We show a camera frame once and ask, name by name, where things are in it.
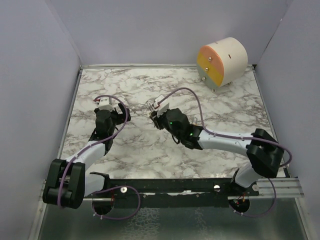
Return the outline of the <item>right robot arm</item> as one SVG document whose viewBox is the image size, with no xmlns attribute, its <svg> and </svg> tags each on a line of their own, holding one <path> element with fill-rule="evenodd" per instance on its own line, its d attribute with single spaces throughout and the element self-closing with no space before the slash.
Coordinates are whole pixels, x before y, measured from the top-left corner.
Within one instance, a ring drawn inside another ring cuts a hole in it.
<svg viewBox="0 0 320 240">
<path fill-rule="evenodd" d="M 229 189 L 240 196 L 257 180 L 273 179 L 278 175 L 284 150 L 263 129 L 253 134 L 225 137 L 220 133 L 208 133 L 204 127 L 192 124 L 180 109 L 152 111 L 149 118 L 159 130 L 167 130 L 176 144 L 188 149 L 221 150 L 248 157 L 249 162 L 237 169 L 232 176 Z"/>
</svg>

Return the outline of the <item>small brass padlock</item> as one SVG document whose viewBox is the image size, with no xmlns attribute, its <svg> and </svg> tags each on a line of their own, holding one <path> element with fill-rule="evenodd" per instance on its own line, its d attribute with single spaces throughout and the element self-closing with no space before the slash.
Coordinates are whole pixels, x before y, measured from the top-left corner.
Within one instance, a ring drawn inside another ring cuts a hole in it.
<svg viewBox="0 0 320 240">
<path fill-rule="evenodd" d="M 154 102 L 151 100 L 146 101 L 147 108 L 149 110 L 149 117 L 152 118 L 156 113 L 156 109 L 154 107 Z"/>
</svg>

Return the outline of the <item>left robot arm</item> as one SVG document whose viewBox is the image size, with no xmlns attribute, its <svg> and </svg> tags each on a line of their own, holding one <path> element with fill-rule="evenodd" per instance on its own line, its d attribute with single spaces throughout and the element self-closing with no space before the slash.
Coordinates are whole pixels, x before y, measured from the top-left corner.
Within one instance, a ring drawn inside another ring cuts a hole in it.
<svg viewBox="0 0 320 240">
<path fill-rule="evenodd" d="M 42 194 L 44 203 L 77 209 L 92 193 L 101 198 L 110 193 L 111 186 L 105 181 L 108 175 L 92 172 L 86 176 L 86 170 L 111 150 L 114 139 L 131 120 L 130 109 L 122 103 L 118 106 L 121 113 L 99 102 L 94 110 L 95 128 L 85 147 L 66 159 L 51 162 Z"/>
</svg>

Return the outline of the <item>brass long-shackle padlock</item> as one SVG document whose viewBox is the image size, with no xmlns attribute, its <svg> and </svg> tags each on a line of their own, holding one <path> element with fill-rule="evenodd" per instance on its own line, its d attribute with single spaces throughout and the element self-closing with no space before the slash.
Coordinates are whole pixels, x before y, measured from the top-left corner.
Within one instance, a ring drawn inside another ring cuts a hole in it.
<svg viewBox="0 0 320 240">
<path fill-rule="evenodd" d="M 193 125 L 198 125 L 198 118 L 197 117 L 194 117 L 193 119 L 192 119 L 192 121 L 191 121 L 191 123 L 193 124 Z"/>
</svg>

